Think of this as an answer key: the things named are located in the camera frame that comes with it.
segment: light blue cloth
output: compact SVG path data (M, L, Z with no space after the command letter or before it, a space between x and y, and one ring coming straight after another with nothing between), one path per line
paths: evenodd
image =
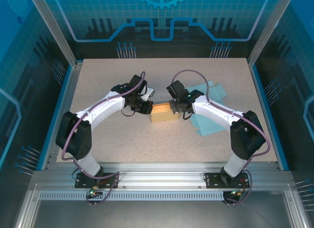
M212 99L213 101L216 101L219 104L223 104L222 99L224 97L226 97L226 92L223 89L221 84L217 84L215 86L213 86L213 82L212 81L208 81L209 84L209 97L210 99ZM195 85L195 86L191 86L186 88L188 91L193 91L193 90L199 90L201 92L203 92L204 94L206 94L206 84L200 84L200 85ZM225 130L222 126L220 126L219 124L217 124L216 122L208 119L207 117L198 115L198 114L193 114L192 117L190 118L192 125L195 128L198 128L198 130L196 130L196 133L199 134L200 136L206 136L212 133L216 133L219 131L223 131Z

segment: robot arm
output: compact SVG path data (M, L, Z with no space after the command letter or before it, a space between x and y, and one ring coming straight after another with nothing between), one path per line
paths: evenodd
M252 111L242 113L209 100L204 93L191 93L179 81L167 87L173 100L169 101L173 113L188 112L203 115L230 132L231 158L221 170L221 179L229 185L242 171L250 157L265 143L263 136L251 125L237 117L243 116L262 130L261 124Z
M70 154L79 166L88 174L92 176L101 176L102 174L102 168L96 162L90 150L92 147L91 133L103 120L114 112L122 110L126 106L130 106L131 110L137 113L151 113L153 102L148 101L148 98L154 95L155 90L148 88L145 80L131 93L111 98L112 96L117 96L131 90L140 82L140 80L141 77L134 75L129 83L113 87L111 92L98 102L102 103L97 105L90 112L89 109L91 109L91 107L77 112L76 114L67 112L63 115L56 138L56 144L62 149L73 126L82 116L88 113L78 125L78 128L72 135L66 149L66 152Z

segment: wooden block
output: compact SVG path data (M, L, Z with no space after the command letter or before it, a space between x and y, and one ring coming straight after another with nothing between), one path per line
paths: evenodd
M179 119L180 114L173 114L169 103L155 104L151 112L152 123Z

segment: blue frame edge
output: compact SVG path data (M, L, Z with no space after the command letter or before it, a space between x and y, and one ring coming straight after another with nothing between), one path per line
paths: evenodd
M57 101L57 105L56 105L56 107L54 109L52 120L51 120L51 123L50 123L50 126L49 126L49 130L48 130L48 133L47 133L47 136L46 136L46 139L45 139L43 150L42 150L42 152L40 154L40 158L39 158L39 161L38 161L38 164L37 164L36 171L40 171L41 168L42 168L42 165L44 163L45 156L46 156L46 153L47 153L47 150L48 150L48 145L49 145L49 142L50 142L50 139L51 139L51 136L52 136L53 127L55 125L55 121L56 121L57 116L59 114L61 102L62 102L64 93L65 93L66 86L67 86L68 81L69 81L69 77L70 77L71 71L72 71L72 66L69 65L68 71L67 71L67 74L65 76L65 79L64 79L64 82L63 82L63 85L62 85L62 88L61 88L61 92L60 92L60 95L59 95L59 98L58 98L58 101Z
M268 105L268 102L267 102L267 99L266 99L266 96L265 96L265 93L264 93L264 90L263 90L263 87L262 87L262 83L261 83L261 79L260 79L260 76L258 74L258 71L257 71L257 68L255 66L255 64L253 65L253 74L256 78L256 82L257 82L257 85L258 85L258 88L260 89L260 93L261 93L261 98L262 98L262 101L264 103L264 107L265 107L265 111L266 111L266 116L268 118L268 121L269 121L269 124L270 124L270 130L272 131L273 133L273 137L274 137L274 140L275 140L275 143L276 143L276 146L277 146L277 151L278 151L278 154L279 154L279 160L281 161L281 164L283 166L283 170L284 171L288 171L289 170L289 167L288 167L288 163L287 163L287 160L286 160L286 157L285 157L285 153L284 153L284 150L281 146L281 143L280 143L280 140L279 140L279 136L278 136L278 132L277 132L277 129L276 129L276 126L275 126L275 122L274 122L274 119L271 115L271 112L270 112L270 108L269 108L269 105Z

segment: speckled tabletop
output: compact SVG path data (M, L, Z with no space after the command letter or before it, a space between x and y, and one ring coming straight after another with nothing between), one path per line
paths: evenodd
M85 59L71 112L81 111L102 99L117 84L146 72L149 87L156 90L155 103L170 100L166 87L183 69L198 70L227 93L224 104L234 110L254 111L269 137L266 122L245 58ZM182 73L185 86L203 83L194 73ZM189 120L151 123L150 115L125 117L116 112L92 134L92 153L98 162L226 162L231 155L230 134L199 136ZM259 152L266 149L266 144ZM273 148L254 161L276 161Z

